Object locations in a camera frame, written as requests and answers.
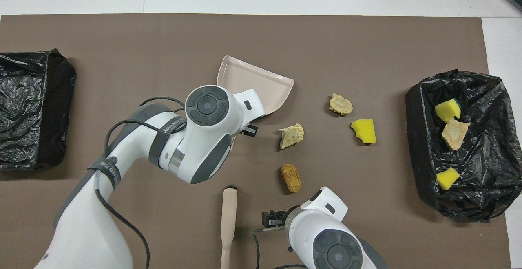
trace yellow sponge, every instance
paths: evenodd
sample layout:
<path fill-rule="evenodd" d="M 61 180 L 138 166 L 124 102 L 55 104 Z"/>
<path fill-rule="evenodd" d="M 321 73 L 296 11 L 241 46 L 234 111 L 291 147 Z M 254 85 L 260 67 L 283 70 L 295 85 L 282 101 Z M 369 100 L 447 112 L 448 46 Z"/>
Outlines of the yellow sponge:
<path fill-rule="evenodd" d="M 448 170 L 439 172 L 437 174 L 438 185 L 443 190 L 449 190 L 451 185 L 459 178 L 460 175 L 453 169 L 453 167 L 449 167 Z"/>
<path fill-rule="evenodd" d="M 460 118 L 460 105 L 457 100 L 451 99 L 435 106 L 435 113 L 444 122 L 448 122 L 453 117 Z"/>
<path fill-rule="evenodd" d="M 365 144 L 377 143 L 373 119 L 358 119 L 352 122 L 351 127 L 356 132 L 356 137 L 360 138 Z"/>

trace pink dustpan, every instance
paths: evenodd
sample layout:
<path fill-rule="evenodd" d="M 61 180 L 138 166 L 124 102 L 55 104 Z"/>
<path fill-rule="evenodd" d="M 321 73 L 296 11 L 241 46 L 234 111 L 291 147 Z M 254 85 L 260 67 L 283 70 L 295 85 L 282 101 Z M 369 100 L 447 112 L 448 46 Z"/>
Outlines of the pink dustpan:
<path fill-rule="evenodd" d="M 254 89 L 266 114 L 270 114 L 285 102 L 292 90 L 293 79 L 269 72 L 231 56 L 225 56 L 218 72 L 217 85 L 233 94 Z"/>

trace brown mat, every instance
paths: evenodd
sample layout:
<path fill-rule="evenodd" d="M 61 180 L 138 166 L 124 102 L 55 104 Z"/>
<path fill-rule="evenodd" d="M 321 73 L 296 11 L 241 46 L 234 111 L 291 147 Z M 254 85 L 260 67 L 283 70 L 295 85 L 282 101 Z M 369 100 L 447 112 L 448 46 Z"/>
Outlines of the brown mat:
<path fill-rule="evenodd" d="M 487 73 L 477 18 L 47 15 L 2 16 L 0 52 L 58 48 L 78 80 L 67 156 L 60 166 L 2 174 L 1 268 L 32 268 L 52 236 L 54 215 L 102 152 L 106 131 L 151 96 L 184 100 L 213 84 L 229 54 L 295 79 L 287 102 L 241 136 L 214 178 L 189 185 L 146 160 L 129 170 L 110 203 L 149 241 L 151 268 L 218 268 L 223 188 L 238 186 L 233 268 L 254 268 L 250 235 L 261 212 L 302 204 L 323 185 L 349 207 L 344 223 L 392 268 L 509 267 L 504 217 L 490 224 L 447 219 L 416 194 L 404 94 L 421 79 L 458 68 Z M 328 111 L 335 91 L 353 113 Z M 378 142 L 361 146 L 348 127 L 374 119 Z M 300 123 L 305 139 L 278 150 L 278 128 Z M 279 168 L 298 167 L 303 188 L 288 195 Z M 135 268 L 139 238 L 119 223 Z M 298 263 L 283 232 L 259 235 L 260 268 Z"/>

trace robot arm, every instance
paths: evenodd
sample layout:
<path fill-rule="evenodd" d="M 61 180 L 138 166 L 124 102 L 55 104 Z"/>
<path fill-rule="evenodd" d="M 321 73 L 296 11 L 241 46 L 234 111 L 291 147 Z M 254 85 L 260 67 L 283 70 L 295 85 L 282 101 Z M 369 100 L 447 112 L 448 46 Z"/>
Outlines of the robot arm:
<path fill-rule="evenodd" d="M 126 124 L 108 147 L 107 156 L 89 167 L 60 208 L 54 237 L 36 269 L 131 269 L 128 245 L 95 195 L 95 188 L 108 201 L 137 158 L 148 158 L 188 183 L 206 180 L 222 165 L 231 138 L 265 114 L 255 91 L 233 95 L 218 86 L 192 91 L 186 105 L 188 119 L 163 104 L 140 106 L 130 116 L 154 129 Z M 207 117 L 205 123 L 201 117 Z M 184 124 L 186 128 L 179 131 Z"/>
<path fill-rule="evenodd" d="M 288 212 L 263 212 L 265 227 L 285 226 L 287 241 L 309 269 L 387 269 L 368 243 L 341 221 L 348 211 L 333 191 L 322 187 Z"/>

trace plastic bag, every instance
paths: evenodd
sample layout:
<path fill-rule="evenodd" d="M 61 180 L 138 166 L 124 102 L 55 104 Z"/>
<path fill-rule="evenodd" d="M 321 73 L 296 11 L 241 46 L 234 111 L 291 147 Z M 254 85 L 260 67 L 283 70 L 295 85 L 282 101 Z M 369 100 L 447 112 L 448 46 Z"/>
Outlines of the plastic bag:
<path fill-rule="evenodd" d="M 460 122 L 471 125 L 462 147 L 442 138 L 435 106 L 457 99 Z M 453 70 L 429 77 L 406 94 L 411 164 L 421 200 L 447 217 L 489 221 L 522 190 L 522 152 L 509 95 L 499 77 Z M 441 190 L 436 174 L 453 167 L 460 178 Z"/>
<path fill-rule="evenodd" d="M 58 50 L 0 53 L 0 170 L 34 170 L 65 155 L 76 73 Z"/>

